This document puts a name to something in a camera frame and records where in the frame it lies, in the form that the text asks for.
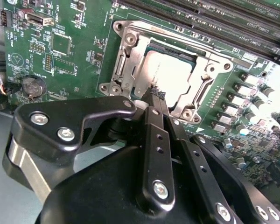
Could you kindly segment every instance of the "green circuit board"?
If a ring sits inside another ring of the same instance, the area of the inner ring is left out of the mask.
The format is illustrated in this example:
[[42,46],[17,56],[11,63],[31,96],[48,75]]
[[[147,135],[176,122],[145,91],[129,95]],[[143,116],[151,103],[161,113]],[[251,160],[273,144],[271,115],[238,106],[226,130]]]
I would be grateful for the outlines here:
[[[46,0],[39,7],[32,7],[28,0],[18,0],[16,5],[3,1],[3,8],[10,20],[5,27],[7,80],[21,84],[24,77],[33,75],[45,81],[45,95],[30,100],[23,91],[9,95],[11,105],[39,103],[56,100],[103,97],[98,86],[108,83],[116,62],[121,38],[113,31],[112,24],[118,20],[141,20],[176,31],[176,26],[142,12],[112,3],[111,0]],[[280,2],[267,2],[280,6]],[[36,13],[47,15],[54,23],[35,26],[20,18],[18,10],[32,7]],[[183,35],[201,41],[201,35],[183,30]],[[228,56],[253,62],[250,69],[235,66],[230,73],[219,74],[199,108],[202,122],[186,125],[188,133],[203,133],[221,142],[225,138],[235,141],[234,148],[226,150],[226,156],[235,161],[246,159],[245,175],[254,184],[264,182],[266,167],[272,161],[280,161],[280,141],[271,130],[251,125],[243,116],[248,106],[234,120],[233,125],[244,124],[250,134],[240,135],[233,127],[225,133],[213,130],[211,123],[222,110],[228,92],[234,92],[235,83],[242,82],[244,72],[255,75],[263,86],[280,87],[280,68],[261,57],[231,47],[210,38],[201,42],[221,49]],[[259,156],[261,163],[252,162]]]

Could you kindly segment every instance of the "screw hole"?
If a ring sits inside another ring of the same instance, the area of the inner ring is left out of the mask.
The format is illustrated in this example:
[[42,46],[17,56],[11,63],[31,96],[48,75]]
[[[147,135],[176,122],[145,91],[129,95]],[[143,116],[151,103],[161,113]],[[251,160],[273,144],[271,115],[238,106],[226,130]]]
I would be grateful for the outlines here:
[[116,29],[121,30],[122,29],[122,24],[121,23],[116,24]]
[[158,153],[160,153],[160,154],[163,154],[163,153],[164,153],[164,151],[163,151],[163,149],[162,149],[161,147],[157,147],[157,151],[158,151]]
[[262,77],[266,77],[266,76],[267,76],[267,72],[264,71],[264,72],[262,72],[260,75],[261,75]]
[[102,91],[106,91],[106,90],[107,90],[107,86],[102,85],[102,86],[101,86],[101,90],[102,90]]
[[163,137],[162,137],[160,134],[157,134],[157,138],[158,138],[159,140],[163,140]]
[[203,172],[207,173],[206,168],[204,168],[203,166],[201,166],[200,169],[201,169]]
[[194,155],[195,156],[200,156],[200,154],[198,152],[196,152],[196,151],[194,151]]
[[225,69],[225,70],[230,69],[230,64],[228,64],[228,63],[227,63],[227,64],[225,64],[225,65],[224,65],[224,69]]
[[195,123],[198,123],[199,121],[200,121],[199,118],[194,118],[194,122],[195,122]]

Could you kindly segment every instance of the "robotic arm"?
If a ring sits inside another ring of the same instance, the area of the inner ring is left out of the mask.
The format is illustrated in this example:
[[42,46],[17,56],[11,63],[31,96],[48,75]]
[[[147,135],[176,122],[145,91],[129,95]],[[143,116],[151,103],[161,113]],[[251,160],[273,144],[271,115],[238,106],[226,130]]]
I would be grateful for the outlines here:
[[[126,146],[74,173],[84,148],[117,140]],[[19,107],[3,166],[43,203],[37,224],[280,224],[280,212],[211,141],[189,139],[155,87],[134,103],[114,96]]]

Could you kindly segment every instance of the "motherboard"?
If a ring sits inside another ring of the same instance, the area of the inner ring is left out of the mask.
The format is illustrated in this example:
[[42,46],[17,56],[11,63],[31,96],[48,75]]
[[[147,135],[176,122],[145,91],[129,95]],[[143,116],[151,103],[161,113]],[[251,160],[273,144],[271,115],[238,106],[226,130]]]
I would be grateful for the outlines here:
[[3,0],[0,22],[11,105],[158,86],[189,135],[280,187],[280,1]]

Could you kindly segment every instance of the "silver screw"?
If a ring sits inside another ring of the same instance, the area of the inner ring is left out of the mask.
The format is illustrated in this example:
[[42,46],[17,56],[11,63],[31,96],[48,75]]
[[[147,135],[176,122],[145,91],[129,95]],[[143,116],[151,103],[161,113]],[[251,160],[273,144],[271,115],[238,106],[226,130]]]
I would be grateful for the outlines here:
[[230,215],[229,211],[221,203],[217,203],[216,209],[217,209],[217,212],[219,213],[219,215],[226,222],[229,222],[231,220],[231,215]]
[[75,138],[75,133],[67,127],[61,127],[58,130],[57,135],[64,141],[72,141]]
[[280,217],[278,216],[278,214],[277,214],[272,208],[267,207],[267,209],[269,210],[270,214],[272,215],[272,217],[273,217],[274,219],[276,219],[277,221],[280,220]]
[[112,91],[115,93],[119,93],[120,92],[120,88],[118,86],[113,86],[112,87]]
[[252,160],[253,160],[253,162],[255,162],[255,163],[260,163],[260,162],[261,162],[259,156],[255,156]]
[[173,119],[173,123],[175,123],[176,125],[179,125],[179,121],[176,119]]
[[126,35],[125,41],[129,45],[134,45],[137,42],[137,37],[134,34],[129,33]]
[[129,101],[123,101],[123,103],[125,104],[125,106],[131,108],[132,107],[132,104],[129,102]]
[[160,114],[160,113],[157,112],[156,110],[153,110],[153,113],[154,113],[155,115],[159,115],[159,114]]
[[166,186],[161,182],[154,183],[154,192],[160,199],[166,199],[168,197],[168,190]]
[[258,214],[264,219],[264,220],[269,220],[269,216],[267,213],[259,206],[256,206],[256,210]]
[[36,125],[45,125],[49,122],[49,118],[41,113],[35,113],[31,116],[31,121],[32,123]]
[[205,143],[205,139],[203,137],[199,136],[198,138],[203,144]]

